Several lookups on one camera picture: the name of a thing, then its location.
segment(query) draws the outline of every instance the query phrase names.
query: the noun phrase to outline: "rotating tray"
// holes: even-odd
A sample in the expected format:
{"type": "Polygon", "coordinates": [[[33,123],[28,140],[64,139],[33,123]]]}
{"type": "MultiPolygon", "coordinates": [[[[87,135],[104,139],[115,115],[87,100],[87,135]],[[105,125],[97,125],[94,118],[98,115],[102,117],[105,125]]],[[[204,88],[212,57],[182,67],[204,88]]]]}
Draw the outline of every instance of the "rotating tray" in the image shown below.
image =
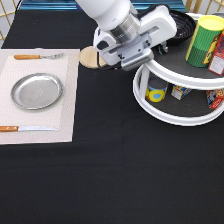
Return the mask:
{"type": "Polygon", "coordinates": [[[153,48],[154,60],[147,63],[148,68],[160,78],[183,87],[201,90],[221,89],[224,76],[219,76],[208,68],[196,68],[185,61],[191,39],[177,45],[170,45],[169,52],[160,55],[153,48]]]}

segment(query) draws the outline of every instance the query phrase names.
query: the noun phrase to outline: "label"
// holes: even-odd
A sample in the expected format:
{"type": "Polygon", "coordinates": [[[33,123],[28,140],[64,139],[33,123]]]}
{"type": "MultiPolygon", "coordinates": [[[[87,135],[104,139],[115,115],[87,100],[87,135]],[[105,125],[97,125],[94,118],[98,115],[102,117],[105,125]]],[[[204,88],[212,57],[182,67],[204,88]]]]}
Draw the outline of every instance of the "label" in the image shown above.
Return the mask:
{"type": "Polygon", "coordinates": [[[218,75],[222,75],[224,71],[224,59],[214,56],[209,70],[215,72],[218,75]]]}
{"type": "Polygon", "coordinates": [[[179,91],[178,89],[173,89],[172,96],[180,100],[182,97],[182,92],[179,91]]]}
{"type": "Polygon", "coordinates": [[[197,36],[197,34],[198,34],[198,30],[199,30],[199,25],[197,25],[197,27],[196,27],[196,29],[195,29],[195,31],[194,31],[194,35],[193,35],[193,37],[192,37],[192,40],[191,40],[191,43],[190,43],[190,46],[189,46],[189,48],[188,48],[187,55],[186,55],[186,58],[185,58],[186,61],[188,60],[188,58],[189,58],[189,56],[190,56],[191,49],[192,49],[192,47],[193,47],[194,41],[195,41],[195,39],[196,39],[196,36],[197,36]]]}
{"type": "Polygon", "coordinates": [[[205,59],[203,61],[204,65],[207,65],[207,64],[209,64],[211,62],[212,56],[213,56],[213,53],[215,51],[216,45],[217,45],[217,43],[219,41],[219,38],[220,38],[220,34],[213,38],[211,46],[210,46],[210,48],[209,48],[209,50],[208,50],[208,52],[207,52],[207,54],[205,56],[205,59]]]}

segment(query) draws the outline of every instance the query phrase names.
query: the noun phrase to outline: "black tablecloth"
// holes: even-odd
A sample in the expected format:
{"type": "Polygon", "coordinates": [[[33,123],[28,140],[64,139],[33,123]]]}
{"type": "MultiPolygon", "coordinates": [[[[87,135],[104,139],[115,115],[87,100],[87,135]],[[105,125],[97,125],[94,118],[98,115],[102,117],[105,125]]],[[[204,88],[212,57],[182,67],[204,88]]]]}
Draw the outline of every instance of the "black tablecloth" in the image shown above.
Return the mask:
{"type": "MultiPolygon", "coordinates": [[[[18,11],[3,48],[82,49],[95,28],[83,12],[18,11]]],[[[0,146],[0,223],[223,224],[224,116],[159,121],[134,75],[80,65],[73,142],[0,146]]]]}

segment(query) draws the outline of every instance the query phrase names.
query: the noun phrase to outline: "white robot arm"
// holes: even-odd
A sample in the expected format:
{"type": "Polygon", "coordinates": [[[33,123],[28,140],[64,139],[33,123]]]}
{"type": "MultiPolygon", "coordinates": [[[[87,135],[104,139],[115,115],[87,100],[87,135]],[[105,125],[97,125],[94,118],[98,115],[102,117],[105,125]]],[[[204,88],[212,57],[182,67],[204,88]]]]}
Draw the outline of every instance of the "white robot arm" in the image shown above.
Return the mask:
{"type": "Polygon", "coordinates": [[[110,66],[128,71],[153,59],[151,48],[175,36],[176,23],[165,5],[138,14],[130,0],[76,0],[98,28],[94,48],[110,66]]]}

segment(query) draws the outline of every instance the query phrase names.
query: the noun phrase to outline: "metal plate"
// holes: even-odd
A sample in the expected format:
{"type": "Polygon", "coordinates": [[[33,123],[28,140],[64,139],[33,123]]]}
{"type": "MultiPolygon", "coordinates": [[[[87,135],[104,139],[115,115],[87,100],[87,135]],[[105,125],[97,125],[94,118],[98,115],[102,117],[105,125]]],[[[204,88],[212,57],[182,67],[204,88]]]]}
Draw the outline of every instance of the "metal plate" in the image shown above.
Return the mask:
{"type": "Polygon", "coordinates": [[[17,106],[35,110],[50,106],[62,92],[62,84],[56,76],[36,73],[20,79],[13,86],[11,96],[17,106]]]}

